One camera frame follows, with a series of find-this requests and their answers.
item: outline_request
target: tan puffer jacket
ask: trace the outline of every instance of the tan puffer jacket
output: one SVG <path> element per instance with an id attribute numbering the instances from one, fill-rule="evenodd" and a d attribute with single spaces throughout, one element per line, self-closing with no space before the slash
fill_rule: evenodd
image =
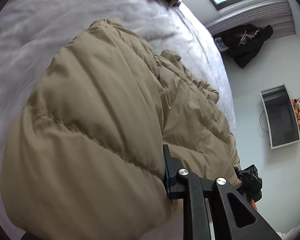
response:
<path id="1" fill-rule="evenodd" d="M 199 176 L 238 187 L 218 93 L 180 59 L 108 20 L 60 49 L 7 138 L 10 220 L 42 239 L 138 239 L 173 213 L 163 142 Z"/>

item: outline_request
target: black bracket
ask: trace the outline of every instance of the black bracket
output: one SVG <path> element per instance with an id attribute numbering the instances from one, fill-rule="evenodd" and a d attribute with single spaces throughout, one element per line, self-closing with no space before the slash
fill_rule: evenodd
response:
<path id="1" fill-rule="evenodd" d="M 209 180 L 184 169 L 163 145 L 164 185 L 170 199 L 183 199 L 184 240 L 211 240 L 205 198 L 215 240 L 280 240 L 271 226 L 224 178 Z"/>

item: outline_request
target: gray bedspread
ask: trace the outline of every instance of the gray bedspread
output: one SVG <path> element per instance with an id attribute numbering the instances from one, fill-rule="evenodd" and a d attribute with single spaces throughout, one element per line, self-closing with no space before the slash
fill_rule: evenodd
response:
<path id="1" fill-rule="evenodd" d="M 153 0 L 9 0 L 0 12 L 0 166 L 7 132 L 53 56 L 103 18 L 136 32 L 157 53 L 178 52 L 197 77 L 218 90 L 218 106 L 234 132 L 232 94 L 221 56 L 184 4 L 168 9 Z M 12 240 L 24 233 L 7 218 L 1 197 L 0 224 Z"/>

